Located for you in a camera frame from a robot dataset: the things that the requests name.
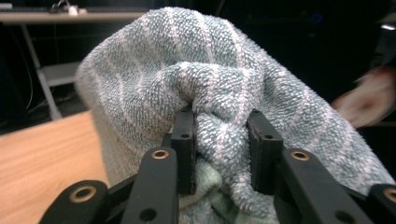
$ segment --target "white stripe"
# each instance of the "white stripe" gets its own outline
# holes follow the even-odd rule
[[[351,151],[352,150],[352,134],[355,132],[355,130],[353,130],[352,126],[350,125],[346,125],[346,132],[344,133],[344,137],[345,137],[345,141],[344,141],[344,145],[343,148],[341,148],[341,150],[343,152],[347,152],[347,151]]]
[[[255,58],[259,61],[259,63],[264,63],[268,61],[268,59],[265,56],[266,56],[265,52],[263,50],[260,50],[260,53]]]
[[[128,45],[126,44],[127,39],[125,38],[125,36],[126,35],[122,35],[122,41],[121,41],[122,48],[123,49],[129,49]],[[144,75],[145,74],[144,74],[144,71],[143,71],[142,63],[134,56],[133,52],[129,52],[128,50],[124,51],[124,52],[129,57],[129,59],[132,61],[132,63],[136,66],[136,69],[137,69],[137,72],[138,72],[138,74],[137,74],[138,82],[137,82],[137,85],[136,85],[136,92],[138,94],[137,99],[145,99],[145,93],[143,92],[143,81],[144,81]],[[119,82],[121,84],[121,82],[122,82],[121,77],[118,76],[118,79],[119,79]],[[120,98],[120,103],[121,103],[122,112],[126,116],[128,122],[130,122],[130,124],[134,125],[134,127],[140,127],[140,126],[138,126],[137,120],[134,120],[134,118],[130,117],[129,114],[127,113],[127,111],[126,111],[126,109],[124,107],[123,97],[122,97],[122,99]],[[147,103],[146,100],[144,100],[143,105],[144,105],[144,107],[146,109],[148,109],[151,112],[151,115],[156,116],[158,118],[158,112],[154,111],[153,108],[151,108],[151,106]],[[148,136],[148,134],[146,132],[141,132],[141,133],[142,133],[142,135],[144,137],[149,138],[149,136]]]
[[[209,62],[210,63],[215,63],[215,60],[214,60],[214,57],[213,57],[213,52],[212,52],[212,49],[211,49],[212,48],[212,44],[211,44],[210,36],[209,36],[209,34],[207,33],[207,30],[206,30],[204,16],[201,13],[197,12],[197,11],[194,11],[194,15],[195,15],[196,19],[198,20],[199,28],[201,29],[202,36],[204,37],[205,46],[206,46],[206,51],[205,52],[207,54]]]
[[[91,70],[91,72],[93,74],[93,79],[96,82],[96,86],[98,87],[97,91],[95,91],[95,93],[97,93],[99,95],[99,104],[100,104],[100,106],[98,106],[98,107],[103,108],[103,111],[104,111],[105,116],[107,118],[112,118],[110,113],[108,113],[108,111],[106,110],[107,107],[104,104],[104,101],[105,101],[104,93],[105,93],[105,91],[103,91],[103,87],[102,87],[103,84],[102,84],[102,81],[100,80],[100,77],[98,76],[98,72],[96,71],[96,69],[94,67],[90,67],[90,70]],[[118,131],[118,129],[113,125],[113,122],[110,121],[109,124],[110,124],[111,128],[115,132]],[[127,139],[122,134],[117,133],[117,136],[120,137],[120,139],[126,144],[126,146],[128,148],[133,148],[131,145],[129,145]]]
[[[237,67],[242,67],[243,62],[242,62],[242,47],[241,47],[241,41],[239,40],[239,36],[236,34],[235,30],[233,29],[233,26],[230,24],[229,21],[224,21],[225,26],[229,29],[229,32],[231,33],[231,39],[233,40],[233,46],[235,46],[236,50],[236,66]]]
[[[224,160],[223,155],[222,155],[222,151],[223,149],[226,147],[226,137],[227,137],[227,125],[225,123],[221,123],[220,124],[220,128],[219,128],[219,132],[218,132],[218,136],[216,137],[216,146],[215,151],[213,152],[213,158],[214,163],[215,164],[222,164],[222,161]]]
[[[160,62],[161,63],[161,68],[165,68],[165,63],[162,60],[162,58],[160,56],[160,53],[154,48],[154,43],[155,42],[152,41],[151,36],[149,34],[150,33],[150,29],[148,27],[148,18],[145,17],[144,19],[142,19],[141,23],[142,23],[143,34],[144,34],[147,42],[149,42],[148,47],[149,47],[149,49],[151,51],[151,55],[155,57],[154,61]]]
[[[163,71],[158,71],[156,74],[156,77],[154,78],[154,80],[152,80],[152,84],[154,85],[160,85],[160,88],[165,88],[165,85],[163,85]],[[163,120],[164,118],[161,117],[160,111],[155,110],[153,107],[151,107],[151,105],[149,104],[149,100],[146,99],[146,95],[142,94],[142,98],[140,98],[143,101],[143,106],[149,110],[149,114],[152,116],[151,119],[156,119],[156,120]]]
[[[242,69],[242,74],[243,74],[243,79],[242,79],[242,90],[241,90],[241,97],[239,97],[238,99],[238,104],[239,104],[239,109],[238,109],[238,113],[235,116],[235,120],[238,123],[235,123],[235,125],[241,125],[241,121],[243,122],[243,124],[245,124],[247,118],[248,118],[248,114],[250,113],[250,111],[247,111],[247,109],[252,109],[251,108],[251,103],[250,101],[247,101],[247,97],[248,97],[248,83],[249,82],[249,78],[250,78],[250,73],[247,69]]]
[[[142,132],[142,129],[136,129],[136,124],[137,122],[135,122],[135,120],[131,117],[130,113],[128,113],[128,111],[125,108],[125,102],[124,102],[124,82],[122,80],[122,77],[120,76],[119,73],[116,73],[116,78],[119,82],[119,99],[120,99],[120,107],[121,107],[121,112],[122,115],[126,118],[127,124],[124,126],[133,126],[134,130],[136,132],[139,132],[142,134],[143,137],[145,138],[149,138],[149,135],[146,132]]]
[[[111,57],[109,56],[113,56],[113,55],[110,55],[110,53],[108,52],[108,48],[105,48],[105,52],[102,55],[104,56],[106,65],[108,65],[109,67],[107,68],[109,69],[109,71],[116,72],[119,70],[118,67],[111,61]]]
[[[161,81],[161,91],[164,94],[167,94],[171,98],[171,102],[166,102],[167,105],[181,105],[180,96],[175,93],[175,90],[170,90],[169,86],[165,82],[165,77],[163,76],[163,72],[160,71],[157,73],[156,80]]]
[[[304,92],[303,92],[303,96],[302,101],[300,102],[300,104],[297,106],[297,111],[294,113],[293,118],[291,119],[291,122],[289,124],[289,126],[287,127],[288,129],[285,131],[285,133],[283,134],[283,138],[288,138],[288,135],[290,134],[290,132],[292,131],[292,128],[294,127],[294,125],[296,124],[297,120],[300,120],[300,116],[303,114],[304,109],[305,109],[305,103],[306,103],[306,99],[308,98],[308,87],[305,86]]]
[[[213,91],[218,82],[219,78],[219,66],[216,64],[210,64],[209,67],[212,69],[213,76],[209,79],[209,87],[207,88],[206,104],[212,103]]]
[[[166,7],[165,12],[168,14],[168,22],[169,22],[169,26],[171,27],[171,36],[172,36],[172,39],[176,45],[176,51],[177,51],[178,58],[184,59],[184,55],[181,52],[180,42],[178,41],[177,29],[176,29],[176,26],[174,25],[174,20],[173,20],[174,10],[170,7]]]
[[[282,90],[283,88],[282,83],[283,83],[283,77],[286,76],[286,69],[284,67],[281,68],[281,71],[278,73],[277,78],[275,78],[274,80],[274,91],[272,92],[272,96],[274,96],[274,98],[277,98],[277,96],[279,95],[279,91]],[[270,108],[267,113],[266,116],[268,117],[272,117],[273,115],[275,115],[277,113],[277,101],[273,101],[273,102],[268,102],[270,105],[268,105],[267,107]]]
[[[322,120],[320,122],[320,125],[324,125],[324,126],[320,126],[319,127],[319,132],[316,131],[316,134],[314,136],[310,136],[310,138],[312,139],[312,141],[308,144],[308,146],[305,146],[305,150],[307,151],[311,151],[313,152],[318,144],[318,142],[320,141],[320,137],[323,135],[324,132],[327,132],[327,128],[329,126],[329,120],[332,118],[332,111],[330,110],[329,107],[325,106],[325,111],[324,113],[324,120]]]
[[[375,162],[373,162],[373,158],[372,157],[363,157],[361,156],[361,159],[365,159],[360,160],[357,164],[359,164],[361,166],[361,169],[359,169],[360,167],[357,165],[356,168],[356,174],[358,175],[355,179],[355,184],[358,186],[368,186],[370,183],[367,183],[368,177],[370,177],[370,175],[374,175],[372,174],[372,166],[373,164],[375,164]]]
[[[126,56],[126,58],[129,59],[127,61],[131,61],[134,64],[134,66],[136,66],[137,72],[139,73],[137,75],[143,76],[142,63],[139,60],[137,60],[137,58],[134,56],[135,52],[131,51],[130,46],[128,44],[128,38],[127,38],[128,30],[125,29],[124,33],[127,33],[127,34],[122,34],[120,36],[120,44],[121,44],[121,48],[124,52],[124,55]]]
[[[187,69],[189,67],[188,63],[181,63],[180,64],[180,82],[181,82],[181,89],[183,90],[184,94],[186,94],[191,100],[193,100],[195,92],[193,85],[190,84],[190,77],[187,75]]]

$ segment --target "gray striped towel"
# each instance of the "gray striped towel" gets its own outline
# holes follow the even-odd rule
[[[196,11],[152,10],[96,47],[76,87],[92,110],[112,184],[137,172],[178,110],[198,115],[197,192],[181,223],[277,223],[273,197],[250,186],[248,115],[258,108],[286,147],[313,152],[341,184],[394,184],[358,133],[231,23]]]

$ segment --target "blurred hand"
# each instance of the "blurred hand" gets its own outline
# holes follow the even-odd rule
[[[396,68],[378,67],[359,80],[353,91],[338,97],[332,107],[354,128],[372,125],[384,118],[396,100]]]

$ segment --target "floor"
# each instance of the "floor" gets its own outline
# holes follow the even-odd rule
[[[63,117],[75,115],[87,110],[87,107],[81,102],[76,94],[73,84],[56,87],[53,90],[55,103]],[[22,129],[36,126],[38,124],[50,122],[50,109],[46,101],[37,105],[29,112],[30,119],[22,123],[3,123],[0,124],[0,135],[13,133]]]

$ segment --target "screw hole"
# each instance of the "screw hole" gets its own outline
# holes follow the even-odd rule
[[[148,222],[154,220],[156,216],[157,212],[152,208],[148,208],[140,213],[140,220]]]
[[[151,157],[156,160],[162,160],[169,156],[169,152],[165,150],[156,150],[151,154]]]
[[[340,220],[342,223],[353,224],[355,223],[355,219],[348,213],[344,211],[335,212],[335,217]]]
[[[70,201],[73,203],[84,203],[93,197],[96,193],[96,188],[93,186],[83,186],[75,189],[70,194]]]
[[[309,160],[309,156],[308,154],[302,152],[302,151],[292,151],[291,156],[298,160],[298,161],[308,161]]]

